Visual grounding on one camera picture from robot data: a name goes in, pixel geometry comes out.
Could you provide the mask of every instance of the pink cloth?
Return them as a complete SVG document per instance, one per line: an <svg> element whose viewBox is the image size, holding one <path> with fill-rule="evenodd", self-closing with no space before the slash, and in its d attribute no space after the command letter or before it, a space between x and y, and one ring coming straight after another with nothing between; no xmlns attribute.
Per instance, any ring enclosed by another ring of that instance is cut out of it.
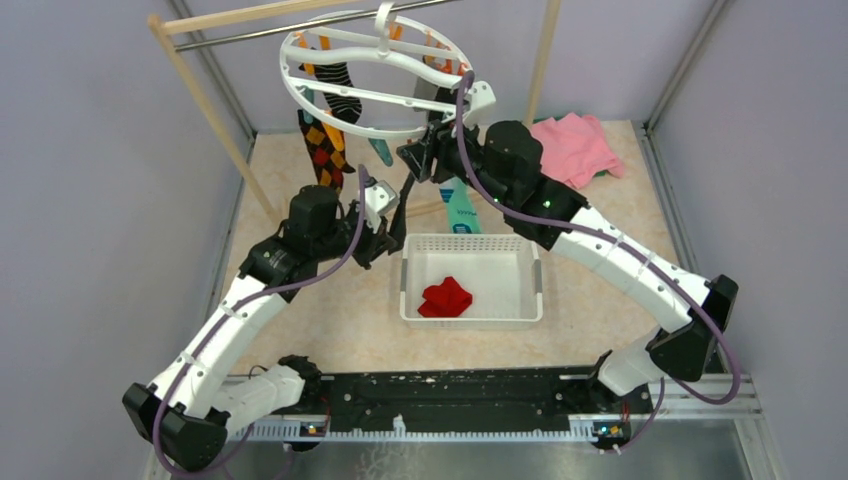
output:
<svg viewBox="0 0 848 480"><path fill-rule="evenodd" d="M624 176L624 164L607 145L601 122L591 115L549 118L530 127L530 134L544 148L542 173L571 188L585 187L604 170Z"/></svg>

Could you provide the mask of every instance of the wooden drying rack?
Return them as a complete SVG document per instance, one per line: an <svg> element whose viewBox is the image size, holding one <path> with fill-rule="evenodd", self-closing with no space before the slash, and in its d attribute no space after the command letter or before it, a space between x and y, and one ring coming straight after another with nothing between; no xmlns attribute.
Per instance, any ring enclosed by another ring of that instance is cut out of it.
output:
<svg viewBox="0 0 848 480"><path fill-rule="evenodd" d="M174 68L180 75L180 78L185 82L189 93L194 98L195 103L203 112L209 126L215 132L218 140L224 146L230 159L235 164L241 176L247 184L247 189L256 197L262 209L268 215L268 218L274 225L279 224L283 217L280 211L275 209L265 190L259 185L250 166L247 164L247 159L239 150L238 144L233 140L227 127L218 113L209 95L206 94L197 77L192 72L191 68L182 57L181 52L177 50L174 44L173 36L187 32L202 31L209 28L222 27L225 25L237 25L240 23L261 20L270 17L277 17L291 13L304 12L317 8L333 7L337 5L354 3L358 0L287 0L277 3L269 3L267 5L259 5L255 7L240 8L229 10L226 12L212 13L209 15L199 15L190 18L172 20L163 22L158 15L150 15L147 19L147 24L153 36L162 46L165 54L174 64ZM539 45L536 49L536 62L533 66L533 76L530 84L530 98L527 104L527 111L524 115L524 124L530 125L536 115L536 107L539 104L539 96L542 90L542 84L545 79L545 70L548 63L548 56L551 51L551 42L553 40L554 30L556 29L557 17L559 15L559 7L561 0L548 0L545 10L544 23L539 36ZM472 200L479 200L481 197L474 192ZM420 205L411 205L407 209L407 216L414 217L427 213L438 211L443 208L441 201L428 202Z"/></svg>

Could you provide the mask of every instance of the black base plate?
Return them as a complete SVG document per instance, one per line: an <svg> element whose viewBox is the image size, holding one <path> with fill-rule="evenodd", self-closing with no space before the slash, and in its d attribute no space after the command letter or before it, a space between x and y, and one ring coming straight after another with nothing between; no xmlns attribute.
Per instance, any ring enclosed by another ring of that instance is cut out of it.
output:
<svg viewBox="0 0 848 480"><path fill-rule="evenodd" d="M336 432L391 431L397 415L409 432L530 432L568 430L573 414L619 413L622 401L631 414L651 411L644 386L623 400L588 400L592 368L324 374L315 401L274 413L323 415L329 408Z"/></svg>

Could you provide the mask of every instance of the table surface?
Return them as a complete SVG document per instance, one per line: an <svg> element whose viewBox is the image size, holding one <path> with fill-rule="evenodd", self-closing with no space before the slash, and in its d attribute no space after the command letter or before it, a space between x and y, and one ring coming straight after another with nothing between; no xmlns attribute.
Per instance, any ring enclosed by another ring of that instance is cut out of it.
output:
<svg viewBox="0 0 848 480"><path fill-rule="evenodd" d="M619 229L671 262L677 258L629 121L603 122L607 141L625 164L626 175L595 178L581 190ZM364 138L347 136L347 158L399 189L406 168L395 159L386 167ZM287 201L315 183L300 133L260 135L252 168L271 202L287 215ZM348 175L342 199L356 195ZM420 184L409 206L438 200L438 188ZM512 233L502 216L475 202L484 233ZM239 208L225 285L229 286L250 247L276 225L245 191ZM409 219L409 233L448 231L444 209ZM268 322L234 366L272 365L285 355L308 355L324 372L501 368L592 364L609 349L627 345L655 322L636 302L582 265L540 249L544 316L523 331L417 330L399 314L401 254L378 259L370 271L351 261L320 284L301 290L294 302Z"/></svg>

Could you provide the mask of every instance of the purple wall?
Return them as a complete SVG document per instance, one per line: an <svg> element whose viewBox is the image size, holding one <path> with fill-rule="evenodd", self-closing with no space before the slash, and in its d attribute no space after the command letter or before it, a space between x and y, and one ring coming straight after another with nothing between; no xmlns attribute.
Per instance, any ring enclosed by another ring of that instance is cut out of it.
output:
<svg viewBox="0 0 848 480"><path fill-rule="evenodd" d="M194 0L194 14L265 3L257 0ZM545 1L463 0L405 12L436 28L468 56L477 78L492 85L498 103L491 120L523 118ZM540 116L571 110L604 119L646 119L710 0L594 0L563 2L539 102ZM377 0L322 9L210 31L210 38L305 21L340 8L372 9ZM373 21L345 28L373 32ZM405 34L405 39L421 41ZM296 130L297 104L280 78L279 49L285 35L216 47L216 55L260 131ZM410 94L411 74L374 64L351 64L354 85ZM421 115L402 107L365 103L362 125L418 125Z"/></svg>
<svg viewBox="0 0 848 480"><path fill-rule="evenodd" d="M844 478L848 3L735 2L659 130L792 478Z"/></svg>
<svg viewBox="0 0 848 480"><path fill-rule="evenodd" d="M205 315L239 177L155 11L0 8L3 478L138 478L150 450L121 396Z"/></svg>

